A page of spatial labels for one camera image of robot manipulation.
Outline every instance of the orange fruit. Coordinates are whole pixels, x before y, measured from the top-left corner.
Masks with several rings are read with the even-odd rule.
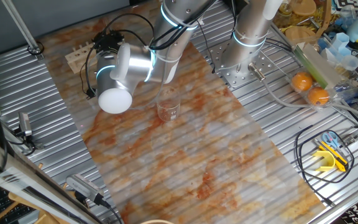
[[[316,106],[324,105],[329,100],[329,94],[321,87],[314,87],[308,93],[310,103]]]
[[[291,81],[296,91],[306,91],[313,85],[313,79],[307,72],[298,72]]]

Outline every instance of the black wire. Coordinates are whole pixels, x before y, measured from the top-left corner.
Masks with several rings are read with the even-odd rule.
[[[236,24],[237,24],[236,2],[235,2],[235,0],[231,0],[231,3],[232,3],[232,13],[233,13],[233,19],[234,19],[233,30],[235,30]]]
[[[183,21],[184,24],[187,25],[192,25],[193,23],[195,23],[201,16],[203,16],[204,12],[211,7],[214,4],[215,0],[211,0],[207,5],[205,5],[205,7],[203,7],[202,9],[200,9],[198,11],[198,13],[195,13],[194,15],[190,16],[190,18],[188,18],[187,20]],[[179,39],[179,37],[187,30],[188,27],[183,27],[183,26],[177,26],[174,27],[173,29],[168,30],[166,33],[164,33],[162,36],[166,36],[168,34],[170,34],[171,32],[173,32],[175,29],[178,29],[175,34],[172,35],[172,37],[166,41],[165,43],[163,43],[160,46],[154,46],[158,40],[160,40],[162,37],[159,37],[155,40],[153,40],[153,42],[150,44],[150,49],[152,50],[163,50],[168,48],[169,46],[171,46],[175,41],[177,41]]]
[[[332,184],[336,184],[336,183],[339,183],[341,181],[343,181],[350,173],[350,171],[353,169],[353,165],[354,165],[354,155],[352,153],[352,151],[345,145],[345,142],[343,141],[343,139],[335,132],[335,131],[332,131],[332,130],[325,130],[325,131],[321,131],[317,134],[315,134],[314,136],[308,138],[307,140],[303,141],[303,143],[300,144],[300,148],[298,149],[298,140],[299,140],[299,137],[301,136],[301,134],[303,132],[305,132],[306,130],[310,129],[311,127],[313,127],[313,125],[311,126],[308,126],[307,128],[303,129],[302,131],[300,131],[298,133],[298,135],[296,135],[296,138],[295,138],[295,155],[296,155],[296,161],[299,165],[299,168],[301,170],[301,173],[302,173],[302,177],[303,179],[305,180],[305,182],[309,185],[309,187],[313,190],[314,193],[316,193],[316,195],[320,196],[328,205],[332,205],[333,204],[333,201],[331,201],[330,199],[322,196],[316,189],[314,189],[314,187],[309,183],[308,179],[306,178],[306,175],[310,176],[310,177],[313,177],[313,178],[316,178],[318,180],[321,180],[323,182],[328,182],[328,183],[332,183]],[[341,140],[341,143],[342,145],[347,149],[347,151],[349,152],[350,156],[351,156],[351,164],[348,168],[348,170],[346,171],[346,173],[344,174],[344,176],[342,178],[340,178],[339,180],[336,180],[336,181],[332,181],[332,180],[326,180],[326,179],[323,179],[323,178],[320,178],[320,177],[317,177],[315,175],[312,175],[312,174],[309,174],[307,173],[304,168],[303,168],[303,162],[302,162],[302,147],[303,145],[306,143],[306,142],[309,142],[311,141],[312,139],[314,139],[315,137],[325,133],[325,132],[328,132],[328,131],[332,131],[334,134],[336,134],[339,138],[339,140]]]
[[[4,159],[2,161],[2,166],[0,169],[0,173],[2,173],[4,172],[7,163],[7,146],[6,146],[6,139],[4,134],[4,126],[2,125],[1,119],[0,119],[0,147],[4,149]]]
[[[31,146],[32,146],[31,152],[29,152],[29,153],[27,153],[27,154],[24,154],[25,156],[29,156],[29,155],[33,154],[33,153],[35,152],[35,150],[37,149],[37,148],[35,147],[34,142],[31,141],[30,144],[31,144]]]
[[[286,46],[286,47],[289,48],[289,49],[292,49],[292,47],[291,47],[290,45],[288,45],[288,44],[286,44],[286,43],[284,43],[284,42],[282,42],[282,41],[275,40],[275,39],[269,38],[269,37],[266,37],[266,40],[275,41],[275,42],[277,42],[277,43],[279,43],[279,44],[282,44],[282,45]]]
[[[208,41],[207,41],[207,39],[206,39],[206,37],[205,37],[205,33],[204,33],[204,30],[203,30],[203,27],[201,26],[200,22],[197,21],[197,23],[198,23],[198,25],[200,26],[201,33],[202,33],[203,36],[204,36],[205,45],[206,45],[206,50],[209,52],[209,56],[211,57],[212,64],[214,65],[214,68],[212,69],[212,73],[215,73],[215,69],[216,69],[215,62],[214,62],[214,59],[212,58],[211,51],[209,50]]]
[[[82,68],[85,66],[85,63],[82,65],[81,67],[81,70],[80,70],[80,79],[81,79],[81,89],[82,89],[82,92],[84,94],[86,94],[86,92],[84,91],[84,81],[82,80],[82,75],[81,75],[81,72],[82,72]]]
[[[268,43],[268,44],[270,44],[270,45],[272,45],[272,46],[278,47],[278,48],[280,48],[280,49],[282,49],[282,50],[286,50],[287,52],[292,52],[291,49],[289,49],[289,48],[287,48],[287,47],[285,47],[285,46],[278,45],[278,44],[275,44],[275,43],[271,43],[271,42],[269,42],[269,41],[267,41],[267,40],[266,40],[265,42]]]
[[[91,53],[94,50],[94,48],[106,37],[107,36],[105,35],[104,37],[102,37],[98,41],[96,41],[96,43],[94,43],[94,45],[92,46],[91,50],[89,50],[88,56],[86,56],[86,60],[85,60],[85,77],[86,77],[86,84],[88,85],[89,91],[92,90],[92,87],[91,87],[91,83],[90,83],[90,77],[88,75],[88,61],[90,59]]]
[[[183,27],[181,29],[178,29],[170,38],[169,40],[167,40],[165,43],[163,43],[162,45],[158,46],[158,47],[150,47],[150,49],[152,50],[163,50],[163,49],[167,49],[169,48],[169,46],[171,46],[173,43],[175,43],[175,41],[177,41],[179,39],[179,37],[186,32],[187,27]]]
[[[142,18],[144,21],[146,21],[149,24],[149,26],[151,27],[151,29],[153,31],[153,34],[154,34],[154,26],[153,26],[153,24],[148,19],[146,19],[144,16],[141,16],[141,15],[135,14],[135,13],[124,13],[124,14],[122,14],[120,16],[115,17],[112,21],[110,21],[107,24],[107,26],[103,29],[102,33],[106,34],[106,31],[111,26],[111,24],[113,24],[113,22],[116,22],[119,18],[124,17],[124,16],[137,16],[137,17]]]
[[[119,222],[120,224],[122,224],[121,219],[119,218],[119,216],[118,216],[118,214],[116,213],[116,211],[114,211],[114,209],[112,209],[111,206],[109,206],[108,209],[110,209],[110,211],[112,211],[112,213],[114,214],[114,216],[117,218],[118,222]]]
[[[116,30],[116,31],[117,31],[117,32],[128,32],[128,33],[130,33],[130,34],[133,34],[134,36],[136,36],[136,37],[142,42],[142,44],[143,44],[144,46],[147,45],[146,42],[144,42],[144,40],[143,40],[139,35],[137,35],[134,31],[127,30],[127,29]]]

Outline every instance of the clear glass cup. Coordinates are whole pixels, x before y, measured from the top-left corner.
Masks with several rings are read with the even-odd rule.
[[[173,121],[179,117],[180,93],[173,87],[163,87],[157,98],[157,113],[165,122]]]

